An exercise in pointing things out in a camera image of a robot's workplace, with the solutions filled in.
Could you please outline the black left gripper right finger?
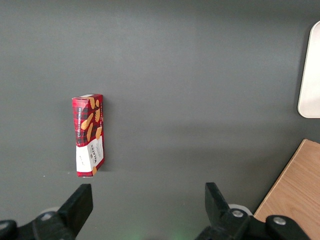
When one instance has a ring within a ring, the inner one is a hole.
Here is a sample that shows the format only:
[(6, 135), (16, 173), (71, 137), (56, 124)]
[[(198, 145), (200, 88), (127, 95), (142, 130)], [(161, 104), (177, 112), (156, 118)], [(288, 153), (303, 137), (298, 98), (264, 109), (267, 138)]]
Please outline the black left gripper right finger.
[(231, 208), (214, 182), (205, 184), (205, 210), (210, 225), (197, 240), (266, 240), (265, 224), (244, 210)]

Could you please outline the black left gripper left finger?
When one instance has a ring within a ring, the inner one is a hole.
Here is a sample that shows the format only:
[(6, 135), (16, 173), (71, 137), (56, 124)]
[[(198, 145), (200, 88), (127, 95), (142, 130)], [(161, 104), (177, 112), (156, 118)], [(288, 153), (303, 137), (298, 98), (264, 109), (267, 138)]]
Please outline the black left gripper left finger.
[(81, 184), (57, 211), (40, 214), (32, 222), (36, 240), (74, 240), (93, 210), (92, 186)]

